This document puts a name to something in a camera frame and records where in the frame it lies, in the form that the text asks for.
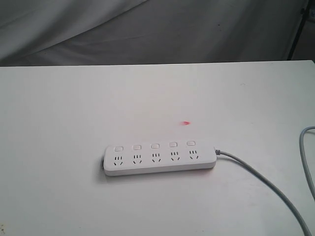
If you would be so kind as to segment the white five-outlet power strip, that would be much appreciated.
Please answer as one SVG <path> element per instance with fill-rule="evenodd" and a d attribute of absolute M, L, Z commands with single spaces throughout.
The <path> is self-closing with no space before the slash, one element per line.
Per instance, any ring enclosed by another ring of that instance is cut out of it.
<path fill-rule="evenodd" d="M 153 141 L 108 146 L 103 156 L 107 176 L 211 169 L 216 149 L 204 140 Z"/>

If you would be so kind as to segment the black tripod stand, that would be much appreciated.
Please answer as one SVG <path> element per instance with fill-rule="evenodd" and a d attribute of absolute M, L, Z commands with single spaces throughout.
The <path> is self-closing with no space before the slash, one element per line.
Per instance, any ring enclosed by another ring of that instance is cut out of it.
<path fill-rule="evenodd" d="M 291 47 L 290 47 L 290 50 L 288 52 L 286 60 L 292 60 L 292 58 L 294 56 L 295 49 L 296 49 L 297 44 L 299 42 L 299 39 L 300 39 L 300 36 L 302 34 L 302 31 L 303 31 L 303 28 L 305 26 L 305 23 L 306 23 L 306 21 L 309 18 L 310 8 L 313 5 L 313 3 L 314 3 L 313 0 L 308 0 L 306 6 L 302 7 L 301 10 L 300 10 L 301 21 L 300 21 L 299 26 L 297 28 L 295 37 L 294 37 L 293 42 L 291 44 Z"/>

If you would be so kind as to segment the grey backdrop cloth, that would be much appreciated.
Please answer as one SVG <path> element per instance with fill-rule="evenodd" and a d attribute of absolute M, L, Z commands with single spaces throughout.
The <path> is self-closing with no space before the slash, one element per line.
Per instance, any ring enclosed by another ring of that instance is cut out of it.
<path fill-rule="evenodd" d="M 307 0 L 3 0 L 1 66 L 286 60 Z"/>

